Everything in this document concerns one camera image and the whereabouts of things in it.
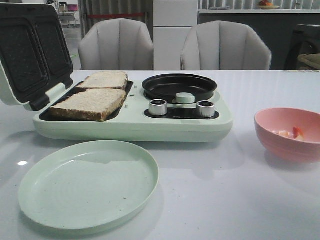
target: black pan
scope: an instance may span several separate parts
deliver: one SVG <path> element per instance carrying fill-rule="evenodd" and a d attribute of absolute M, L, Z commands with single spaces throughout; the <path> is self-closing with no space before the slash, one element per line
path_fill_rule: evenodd
<path fill-rule="evenodd" d="M 163 99 L 176 103 L 178 93 L 190 93 L 194 102 L 208 100 L 214 95 L 217 83 L 210 78 L 185 73 L 152 76 L 142 82 L 144 95 L 149 99 Z"/>

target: open lid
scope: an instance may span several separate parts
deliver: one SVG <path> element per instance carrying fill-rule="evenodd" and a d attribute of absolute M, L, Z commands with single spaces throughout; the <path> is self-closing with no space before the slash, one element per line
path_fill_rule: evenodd
<path fill-rule="evenodd" d="M 49 4 L 0 3 L 0 98 L 38 111 L 49 90 L 73 81 L 73 64 L 57 11 Z"/>

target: floor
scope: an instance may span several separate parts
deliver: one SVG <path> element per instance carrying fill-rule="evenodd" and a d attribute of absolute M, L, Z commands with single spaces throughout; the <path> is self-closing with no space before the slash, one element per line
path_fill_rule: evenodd
<path fill-rule="evenodd" d="M 78 45 L 81 40 L 81 28 L 79 25 L 76 28 L 63 25 L 62 29 L 70 52 L 73 70 L 81 70 L 81 63 L 78 53 Z"/>

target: toast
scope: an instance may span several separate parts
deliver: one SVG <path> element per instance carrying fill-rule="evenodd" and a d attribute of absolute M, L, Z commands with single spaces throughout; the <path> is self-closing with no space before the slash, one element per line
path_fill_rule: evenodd
<path fill-rule="evenodd" d="M 126 88 L 128 75 L 123 71 L 100 71 L 88 76 L 76 86 L 79 90 L 86 89 L 122 89 Z"/>
<path fill-rule="evenodd" d="M 54 117 L 104 122 L 124 103 L 122 89 L 96 88 L 79 92 L 49 108 Z"/>

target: sandwich maker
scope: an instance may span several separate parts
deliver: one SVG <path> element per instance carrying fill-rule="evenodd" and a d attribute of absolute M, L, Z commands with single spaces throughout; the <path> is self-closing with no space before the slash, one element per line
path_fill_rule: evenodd
<path fill-rule="evenodd" d="M 52 117 L 76 94 L 63 29 L 49 4 L 0 3 L 0 98 L 37 111 L 36 131 L 64 140 L 214 142 L 232 128 L 230 110 L 206 77 L 175 73 L 129 81 L 126 99 L 104 122 Z"/>

